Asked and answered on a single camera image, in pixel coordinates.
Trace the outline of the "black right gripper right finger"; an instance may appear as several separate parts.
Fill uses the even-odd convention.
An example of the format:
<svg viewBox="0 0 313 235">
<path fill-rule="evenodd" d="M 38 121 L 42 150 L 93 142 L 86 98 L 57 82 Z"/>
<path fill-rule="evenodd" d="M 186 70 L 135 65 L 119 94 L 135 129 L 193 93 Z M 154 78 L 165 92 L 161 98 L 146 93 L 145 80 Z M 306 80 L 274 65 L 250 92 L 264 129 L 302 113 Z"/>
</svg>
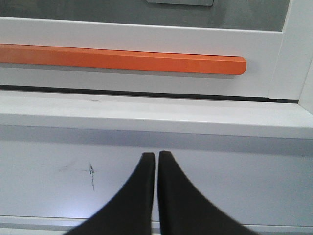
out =
<svg viewBox="0 0 313 235">
<path fill-rule="evenodd" d="M 157 190 L 163 235 L 254 234 L 208 201 L 169 151 L 159 153 Z"/>
</svg>

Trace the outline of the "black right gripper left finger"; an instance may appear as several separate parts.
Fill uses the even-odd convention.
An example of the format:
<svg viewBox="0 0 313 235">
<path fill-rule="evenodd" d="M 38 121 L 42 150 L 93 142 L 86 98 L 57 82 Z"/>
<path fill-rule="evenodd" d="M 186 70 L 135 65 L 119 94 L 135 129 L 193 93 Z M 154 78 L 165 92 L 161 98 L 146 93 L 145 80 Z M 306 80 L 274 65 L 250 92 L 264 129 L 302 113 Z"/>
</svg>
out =
<svg viewBox="0 0 313 235">
<path fill-rule="evenodd" d="M 118 193 L 67 235 L 150 235 L 155 185 L 155 155 L 143 153 Z"/>
</svg>

